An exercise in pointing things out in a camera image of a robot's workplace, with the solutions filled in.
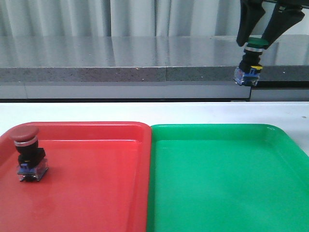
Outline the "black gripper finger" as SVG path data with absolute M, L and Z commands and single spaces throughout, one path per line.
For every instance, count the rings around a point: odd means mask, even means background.
M 240 0 L 240 22 L 236 38 L 238 46 L 244 46 L 256 24 L 265 14 L 262 3 L 262 0 Z
M 268 49 L 284 32 L 301 22 L 305 17 L 302 11 L 305 8 L 304 0 L 276 0 L 270 21 L 262 35 L 268 44 L 263 49 Z

